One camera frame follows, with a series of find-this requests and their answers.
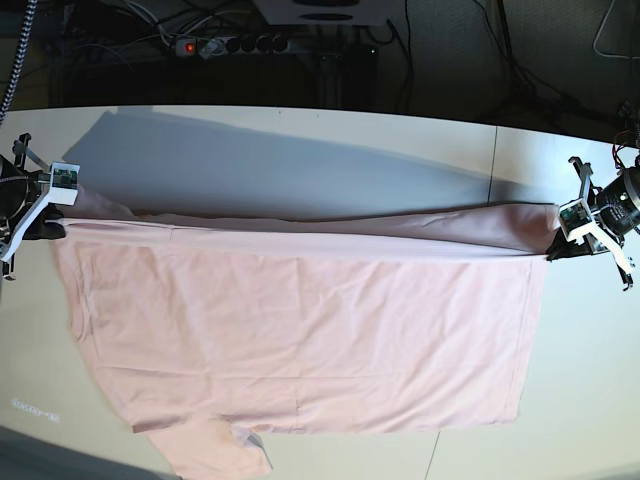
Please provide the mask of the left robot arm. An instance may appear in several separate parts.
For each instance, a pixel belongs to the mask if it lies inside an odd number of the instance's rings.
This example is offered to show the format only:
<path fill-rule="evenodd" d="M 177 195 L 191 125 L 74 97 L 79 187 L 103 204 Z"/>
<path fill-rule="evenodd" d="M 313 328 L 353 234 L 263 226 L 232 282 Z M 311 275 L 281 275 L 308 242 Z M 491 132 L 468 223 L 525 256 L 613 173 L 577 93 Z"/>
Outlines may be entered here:
<path fill-rule="evenodd" d="M 558 209 L 559 228 L 547 260 L 609 253 L 627 291 L 634 285 L 635 264 L 623 247 L 625 236 L 639 231 L 639 167 L 620 167 L 617 177 L 601 188 L 592 182 L 590 163 L 576 156 L 569 163 L 580 179 L 579 195 Z"/>

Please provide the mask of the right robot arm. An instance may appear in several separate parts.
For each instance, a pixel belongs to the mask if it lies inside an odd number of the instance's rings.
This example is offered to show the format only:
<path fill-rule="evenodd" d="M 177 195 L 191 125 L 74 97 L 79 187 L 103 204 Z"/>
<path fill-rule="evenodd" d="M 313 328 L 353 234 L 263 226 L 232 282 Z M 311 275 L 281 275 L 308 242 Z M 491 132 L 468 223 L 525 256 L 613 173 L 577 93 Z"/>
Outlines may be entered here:
<path fill-rule="evenodd" d="M 1 156 L 1 248 L 14 238 L 21 220 L 50 187 L 50 166 L 29 149 L 32 136 L 24 133 L 12 147 L 14 160 Z M 34 219 L 26 222 L 23 240 L 59 240 L 66 237 L 60 223 L 63 213 L 49 202 L 44 204 Z"/>

